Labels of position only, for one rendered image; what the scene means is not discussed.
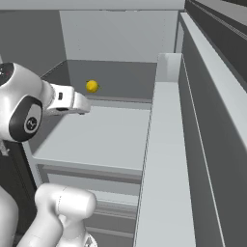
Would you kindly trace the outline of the grey fridge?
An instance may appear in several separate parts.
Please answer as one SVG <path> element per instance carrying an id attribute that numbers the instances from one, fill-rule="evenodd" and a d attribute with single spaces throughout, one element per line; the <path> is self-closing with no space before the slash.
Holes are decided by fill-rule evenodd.
<path id="1" fill-rule="evenodd" d="M 183 6 L 184 0 L 0 0 L 0 64 L 16 63 L 49 83 L 71 86 L 91 108 L 94 100 L 152 105 L 158 57 L 175 50 Z M 95 93 L 86 90 L 89 80 L 99 85 Z M 37 215 L 39 164 L 136 181 L 141 191 L 144 162 L 139 175 L 49 164 L 32 154 L 33 138 L 6 141 L 8 153 L 0 152 L 0 186 L 18 206 L 12 247 Z"/>

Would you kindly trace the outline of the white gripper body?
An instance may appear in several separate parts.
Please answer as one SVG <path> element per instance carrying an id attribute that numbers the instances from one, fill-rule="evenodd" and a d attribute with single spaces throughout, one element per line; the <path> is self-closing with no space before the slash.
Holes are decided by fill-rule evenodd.
<path id="1" fill-rule="evenodd" d="M 86 114 L 91 111 L 91 102 L 82 94 L 75 92 L 72 110 L 78 114 Z"/>

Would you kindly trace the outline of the pale grey fridge shelf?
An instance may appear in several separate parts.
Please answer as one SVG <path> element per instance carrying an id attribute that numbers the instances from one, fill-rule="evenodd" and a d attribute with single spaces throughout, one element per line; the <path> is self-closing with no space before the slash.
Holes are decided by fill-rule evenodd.
<path id="1" fill-rule="evenodd" d="M 94 100 L 91 112 L 51 116 L 29 142 L 38 161 L 139 175 L 151 102 Z"/>

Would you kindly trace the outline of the grey fridge door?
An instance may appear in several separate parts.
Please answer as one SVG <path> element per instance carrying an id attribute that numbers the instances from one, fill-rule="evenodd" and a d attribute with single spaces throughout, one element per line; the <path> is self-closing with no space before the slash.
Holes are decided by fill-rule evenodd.
<path id="1" fill-rule="evenodd" d="M 247 247 L 247 57 L 235 23 L 198 0 L 158 57 L 133 247 Z"/>

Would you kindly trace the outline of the yellow lemon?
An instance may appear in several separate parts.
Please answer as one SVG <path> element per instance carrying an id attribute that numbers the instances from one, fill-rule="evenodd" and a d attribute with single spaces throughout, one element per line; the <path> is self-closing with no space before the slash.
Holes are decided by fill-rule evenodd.
<path id="1" fill-rule="evenodd" d="M 95 80 L 89 80 L 86 83 L 86 90 L 88 93 L 95 93 L 99 88 L 98 83 Z"/>

